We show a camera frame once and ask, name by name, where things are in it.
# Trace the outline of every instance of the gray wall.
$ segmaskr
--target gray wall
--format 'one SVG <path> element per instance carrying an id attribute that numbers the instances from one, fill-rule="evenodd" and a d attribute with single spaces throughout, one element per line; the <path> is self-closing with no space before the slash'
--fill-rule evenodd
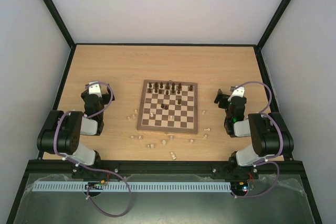
<path id="1" fill-rule="evenodd" d="M 69 54 L 42 0 L 0 0 L 0 223 L 5 223 Z"/>
<path id="2" fill-rule="evenodd" d="M 293 0 L 263 49 L 323 223 L 336 217 L 335 18 L 335 0 Z"/>
<path id="3" fill-rule="evenodd" d="M 54 0 L 76 42 L 250 43 L 281 0 Z"/>

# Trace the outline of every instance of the chessboard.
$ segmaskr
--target chessboard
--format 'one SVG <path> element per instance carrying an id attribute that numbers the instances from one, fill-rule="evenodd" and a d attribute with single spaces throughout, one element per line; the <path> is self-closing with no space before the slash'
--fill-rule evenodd
<path id="1" fill-rule="evenodd" d="M 145 80 L 136 129 L 197 134 L 197 83 Z"/>

